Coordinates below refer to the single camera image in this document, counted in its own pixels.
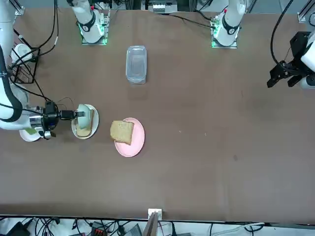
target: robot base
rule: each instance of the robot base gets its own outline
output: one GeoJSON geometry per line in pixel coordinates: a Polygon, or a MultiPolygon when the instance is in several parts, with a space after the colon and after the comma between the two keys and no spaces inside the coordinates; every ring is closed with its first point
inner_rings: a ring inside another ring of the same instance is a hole
{"type": "Polygon", "coordinates": [[[96,43],[87,42],[84,39],[81,28],[78,25],[81,36],[82,36],[82,45],[106,45],[107,44],[107,42],[108,42],[109,16],[110,16],[110,10],[109,10],[108,15],[104,15],[104,13],[99,14],[99,19],[100,19],[99,30],[104,32],[104,36],[102,36],[96,43]]]}
{"type": "Polygon", "coordinates": [[[220,23],[216,20],[210,21],[210,26],[216,27],[216,29],[211,29],[211,47],[212,48],[234,48],[234,49],[236,49],[237,48],[237,36],[238,36],[238,32],[240,31],[240,29],[237,30],[234,42],[230,46],[223,46],[215,38],[215,34],[217,33],[217,29],[219,27],[219,24],[220,23]]]}

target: white plate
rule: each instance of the white plate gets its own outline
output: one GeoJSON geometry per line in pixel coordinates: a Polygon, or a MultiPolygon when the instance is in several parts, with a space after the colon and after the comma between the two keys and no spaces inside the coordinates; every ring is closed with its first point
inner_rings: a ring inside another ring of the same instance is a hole
{"type": "Polygon", "coordinates": [[[36,134],[29,134],[26,130],[22,129],[19,130],[20,135],[22,137],[22,139],[24,139],[26,142],[34,142],[38,139],[40,139],[40,135],[39,133],[36,134]]]}
{"type": "Polygon", "coordinates": [[[75,127],[75,124],[77,122],[77,119],[73,119],[71,121],[71,129],[72,129],[72,132],[73,134],[78,138],[78,139],[88,139],[90,137],[92,137],[92,135],[96,132],[97,128],[98,128],[98,123],[99,123],[99,117],[98,117],[98,112],[97,112],[97,109],[92,106],[92,105],[89,105],[89,104],[85,104],[86,106],[88,106],[88,108],[90,109],[93,109],[94,110],[94,116],[93,116],[93,123],[92,123],[92,131],[90,133],[89,136],[86,136],[86,137],[80,137],[77,135],[77,129],[75,127]]]}

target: white cable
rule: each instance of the white cable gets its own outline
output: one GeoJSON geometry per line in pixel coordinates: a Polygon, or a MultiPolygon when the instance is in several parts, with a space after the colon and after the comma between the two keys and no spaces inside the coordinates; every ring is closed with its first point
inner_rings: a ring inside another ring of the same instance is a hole
{"type": "Polygon", "coordinates": [[[264,225],[264,224],[265,223],[260,222],[260,223],[253,223],[253,224],[248,224],[248,225],[241,225],[241,226],[238,226],[238,227],[236,227],[236,228],[234,228],[232,230],[225,230],[225,231],[217,232],[217,233],[211,234],[210,236],[223,235],[223,234],[227,234],[227,233],[232,233],[232,232],[238,231],[239,229],[242,229],[242,228],[245,228],[245,227],[259,226],[259,225],[264,225]]]}

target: toast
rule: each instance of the toast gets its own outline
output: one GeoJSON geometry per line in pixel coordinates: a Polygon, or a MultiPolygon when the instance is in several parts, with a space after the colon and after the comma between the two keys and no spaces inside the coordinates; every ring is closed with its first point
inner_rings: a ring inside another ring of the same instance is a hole
{"type": "Polygon", "coordinates": [[[133,123],[115,120],[110,127],[110,137],[118,143],[131,145],[133,123]]]}

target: bread slice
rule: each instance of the bread slice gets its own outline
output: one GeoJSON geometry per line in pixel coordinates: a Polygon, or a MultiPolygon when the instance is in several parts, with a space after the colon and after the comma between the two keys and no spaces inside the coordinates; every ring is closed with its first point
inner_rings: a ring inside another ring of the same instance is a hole
{"type": "Polygon", "coordinates": [[[131,145],[133,123],[115,120],[110,127],[110,137],[118,143],[131,145]]]}
{"type": "Polygon", "coordinates": [[[78,122],[75,124],[76,130],[77,130],[77,135],[79,137],[84,138],[84,137],[87,137],[90,135],[90,133],[92,132],[93,117],[94,117],[94,110],[92,110],[92,120],[91,120],[90,126],[84,128],[84,129],[80,128],[78,122]]]}

